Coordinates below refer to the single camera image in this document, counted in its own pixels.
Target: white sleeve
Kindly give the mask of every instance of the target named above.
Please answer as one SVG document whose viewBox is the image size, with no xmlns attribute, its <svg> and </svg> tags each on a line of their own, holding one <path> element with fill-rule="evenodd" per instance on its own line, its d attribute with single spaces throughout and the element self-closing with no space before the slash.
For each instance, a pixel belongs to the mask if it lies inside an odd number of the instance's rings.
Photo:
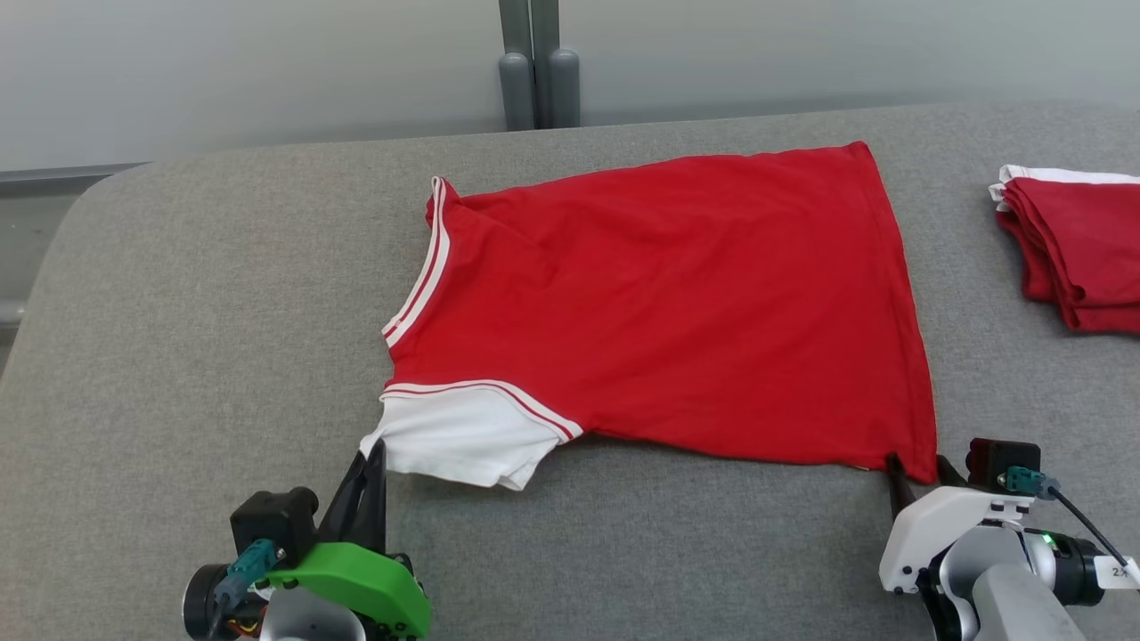
<svg viewBox="0 0 1140 641">
<path fill-rule="evenodd" d="M 390 471 L 519 490 L 543 456 L 568 440 L 494 387 L 440 387 L 385 390 L 384 415 L 360 452 L 367 456 L 383 438 Z"/>
</svg>

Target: white stripe trim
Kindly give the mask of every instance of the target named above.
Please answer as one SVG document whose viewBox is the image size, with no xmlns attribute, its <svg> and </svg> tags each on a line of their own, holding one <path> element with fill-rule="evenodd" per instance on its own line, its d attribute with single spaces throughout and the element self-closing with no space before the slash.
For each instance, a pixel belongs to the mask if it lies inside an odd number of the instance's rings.
<svg viewBox="0 0 1140 641">
<path fill-rule="evenodd" d="M 578 438 L 581 436 L 581 425 L 578 423 L 559 415 L 549 407 L 539 403 L 535 397 L 522 391 L 516 386 L 513 386 L 506 381 L 496 381 L 491 379 L 479 379 L 473 381 L 456 381 L 454 383 L 448 383 L 443 386 L 422 386 L 418 383 L 392 383 L 384 388 L 383 393 L 380 395 L 380 399 L 384 400 L 386 396 L 399 396 L 400 398 L 410 397 L 422 397 L 425 393 L 433 393 L 440 391 L 453 390 L 457 388 L 470 388 L 470 389 L 488 389 L 498 392 L 500 396 L 510 400 L 512 404 L 519 407 L 526 414 L 534 416 L 536 420 L 546 423 L 555 433 L 559 435 L 559 439 L 563 443 L 570 440 L 571 438 Z M 570 432 L 570 437 L 567 437 L 565 432 Z"/>
<path fill-rule="evenodd" d="M 432 293 L 435 291 L 435 286 L 439 284 L 440 276 L 443 275 L 443 265 L 447 262 L 447 254 L 451 248 L 451 238 L 443 227 L 443 200 L 447 195 L 447 186 L 443 179 L 439 177 L 432 178 L 431 185 L 432 201 L 435 206 L 432 212 L 431 242 L 427 245 L 427 257 L 424 259 L 424 266 L 420 270 L 420 277 L 416 278 L 415 286 L 412 287 L 412 293 L 404 301 L 404 307 L 384 325 L 384 340 L 388 341 L 388 347 L 394 346 L 400 340 L 400 336 L 408 331 L 408 327 L 415 323 L 427 305 Z"/>
</svg>

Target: stack of folded shirts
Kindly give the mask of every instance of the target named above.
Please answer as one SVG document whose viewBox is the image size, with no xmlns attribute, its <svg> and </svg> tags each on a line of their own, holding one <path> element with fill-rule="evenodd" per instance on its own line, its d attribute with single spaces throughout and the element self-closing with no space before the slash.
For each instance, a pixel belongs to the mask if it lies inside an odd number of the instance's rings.
<svg viewBox="0 0 1140 641">
<path fill-rule="evenodd" d="M 1084 332 L 1140 333 L 1140 177 L 1005 165 L 990 194 L 1025 257 L 1021 290 Z"/>
</svg>

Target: gray padded table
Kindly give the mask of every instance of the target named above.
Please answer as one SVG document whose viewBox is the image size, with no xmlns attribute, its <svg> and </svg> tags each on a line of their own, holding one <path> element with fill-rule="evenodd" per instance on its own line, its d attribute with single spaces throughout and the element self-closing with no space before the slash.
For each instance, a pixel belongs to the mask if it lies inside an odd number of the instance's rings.
<svg viewBox="0 0 1140 641">
<path fill-rule="evenodd" d="M 285 146 L 109 178 L 64 220 L 0 380 L 0 638 L 180 639 L 185 583 L 230 559 L 235 506 L 331 497 L 381 412 L 381 326 L 420 270 L 432 176 L 478 193 L 855 139 L 902 228 L 940 451 L 1040 443 L 1140 554 L 1140 341 L 1073 335 L 1024 300 L 986 195 L 1003 163 L 1140 173 L 1138 123 L 961 104 Z M 439 641 L 930 638 L 917 597 L 879 587 L 873 472 L 585 439 L 522 493 L 396 477 L 389 510 Z M 1084 535 L 1056 504 L 1031 522 Z M 1113 593 L 1074 616 L 1091 640 L 1134 640 L 1138 606 Z"/>
</svg>

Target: white wall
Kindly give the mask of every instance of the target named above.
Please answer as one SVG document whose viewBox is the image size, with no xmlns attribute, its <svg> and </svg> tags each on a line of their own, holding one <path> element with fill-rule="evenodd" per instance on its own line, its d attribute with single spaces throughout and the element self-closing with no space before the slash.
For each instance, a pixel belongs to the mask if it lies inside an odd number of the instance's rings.
<svg viewBox="0 0 1140 641">
<path fill-rule="evenodd" d="M 1140 106 L 1140 0 L 561 0 L 585 124 Z M 503 128 L 494 0 L 0 0 L 0 171 Z"/>
<path fill-rule="evenodd" d="M 562 0 L 583 123 L 986 97 L 1140 106 L 1138 0 Z"/>
<path fill-rule="evenodd" d="M 504 127 L 494 0 L 0 0 L 0 171 Z"/>
</svg>

